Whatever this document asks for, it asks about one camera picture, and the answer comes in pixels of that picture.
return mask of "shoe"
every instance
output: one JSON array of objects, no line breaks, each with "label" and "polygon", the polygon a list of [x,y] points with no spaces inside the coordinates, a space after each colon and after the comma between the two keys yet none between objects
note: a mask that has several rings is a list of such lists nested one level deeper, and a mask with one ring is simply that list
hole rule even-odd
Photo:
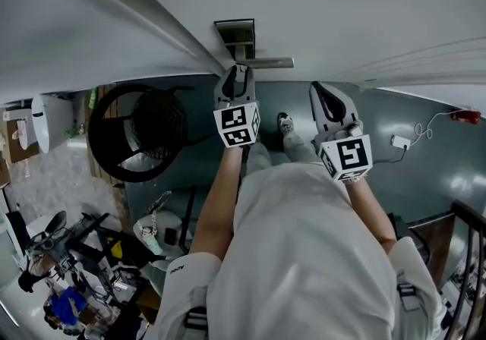
[{"label": "shoe", "polygon": [[294,122],[285,112],[280,112],[278,117],[279,130],[283,136],[294,131]]}]

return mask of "white sleeve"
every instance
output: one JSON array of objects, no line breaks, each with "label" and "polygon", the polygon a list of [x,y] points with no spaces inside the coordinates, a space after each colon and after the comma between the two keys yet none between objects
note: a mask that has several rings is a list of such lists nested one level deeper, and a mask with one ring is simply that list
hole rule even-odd
[{"label": "white sleeve", "polygon": [[446,307],[413,240],[400,239],[388,257],[397,275],[393,340],[436,338]]},{"label": "white sleeve", "polygon": [[167,269],[166,281],[156,322],[146,340],[176,340],[184,333],[186,314],[196,307],[194,290],[207,288],[221,267],[211,253],[192,253],[174,260]]}]

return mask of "leg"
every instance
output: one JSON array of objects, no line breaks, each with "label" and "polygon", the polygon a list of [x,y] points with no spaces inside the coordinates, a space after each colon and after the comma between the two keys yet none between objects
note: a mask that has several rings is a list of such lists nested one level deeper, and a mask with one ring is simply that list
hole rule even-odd
[{"label": "leg", "polygon": [[248,161],[246,162],[246,175],[264,170],[272,167],[270,154],[267,148],[260,142],[254,143],[248,154]]},{"label": "leg", "polygon": [[290,162],[322,163],[314,148],[305,144],[294,131],[294,123],[286,113],[279,114],[279,129],[283,135],[283,150]]}]

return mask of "floor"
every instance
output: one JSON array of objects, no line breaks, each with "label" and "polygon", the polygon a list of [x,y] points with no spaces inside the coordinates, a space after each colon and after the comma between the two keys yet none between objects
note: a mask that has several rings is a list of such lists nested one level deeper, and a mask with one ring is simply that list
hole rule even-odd
[{"label": "floor", "polygon": [[[216,132],[213,118],[212,76],[169,77],[145,82],[151,86],[168,88],[174,85],[194,86],[192,91],[176,92],[186,109],[189,137]],[[281,139],[276,127],[279,112],[288,112],[295,121],[296,130],[306,140],[316,134],[308,98],[307,82],[257,83],[262,122],[260,135],[270,150],[274,164],[288,162],[282,153]],[[351,96],[364,122],[364,132],[371,135],[373,157],[399,159],[402,150],[390,145],[392,135],[415,139],[415,123],[425,127],[437,112],[448,112],[450,107],[437,102],[382,90],[360,90],[353,85],[340,84],[339,88]],[[127,100],[123,114],[129,113],[133,102]],[[387,212],[412,222],[447,211],[453,199],[459,199],[483,212],[486,205],[486,143],[485,123],[471,125],[439,116],[432,124],[434,136],[423,136],[399,163],[379,164],[372,168],[368,181],[378,200]],[[218,136],[196,145],[185,147],[175,161],[152,181],[126,184],[126,194],[132,218],[136,220],[164,191],[182,189],[181,209],[188,188],[197,185],[199,197],[195,214],[211,185],[223,150]],[[146,169],[153,163],[141,157],[132,164],[133,169]]]},{"label": "floor", "polygon": [[[74,117],[84,122],[83,93],[74,95]],[[81,217],[81,212],[109,213],[109,224],[119,225],[112,188],[90,174],[87,142],[84,135],[29,159],[8,166],[10,184],[4,189],[11,210],[19,210],[26,224],[42,215],[55,215],[65,210],[68,225]]]}]

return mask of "white shirt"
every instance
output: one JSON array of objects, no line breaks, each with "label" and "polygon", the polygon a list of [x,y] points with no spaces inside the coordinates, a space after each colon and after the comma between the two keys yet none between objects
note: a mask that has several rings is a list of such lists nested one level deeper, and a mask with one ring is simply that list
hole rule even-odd
[{"label": "white shirt", "polygon": [[387,256],[318,164],[246,177],[224,261],[175,260],[148,339],[183,338],[207,290],[211,340],[405,339],[437,336],[445,313],[410,238]]}]

